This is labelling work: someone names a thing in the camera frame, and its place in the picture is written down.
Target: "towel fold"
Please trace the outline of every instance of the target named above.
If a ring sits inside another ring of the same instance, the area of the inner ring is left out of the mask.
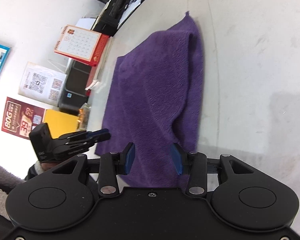
[[[187,12],[166,31],[151,34],[117,59],[103,118],[111,140],[96,154],[136,145],[131,172],[122,176],[132,187],[181,187],[170,146],[196,149],[202,105],[203,56],[199,30]]]

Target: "qr code sign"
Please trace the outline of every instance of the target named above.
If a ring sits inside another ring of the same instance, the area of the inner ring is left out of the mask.
[[[59,91],[56,91],[56,90],[50,90],[50,93],[49,93],[49,99],[51,100],[54,100],[54,101],[57,101],[59,98]]]
[[[33,73],[29,89],[37,91],[40,94],[42,94],[46,83],[47,83],[47,77],[39,75],[37,73]]]
[[[42,117],[40,115],[34,115],[33,117],[33,123],[34,124],[41,124],[41,120],[42,120]]]
[[[62,86],[62,81],[54,78],[52,83],[52,88],[60,90],[61,86]]]

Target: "folded towel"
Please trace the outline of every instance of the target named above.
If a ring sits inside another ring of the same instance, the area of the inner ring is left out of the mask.
[[[203,56],[199,30],[187,12],[166,31],[151,34],[117,59],[102,126],[111,140],[96,154],[136,145],[127,176],[132,187],[182,187],[170,156],[172,143],[196,149],[202,104]]]

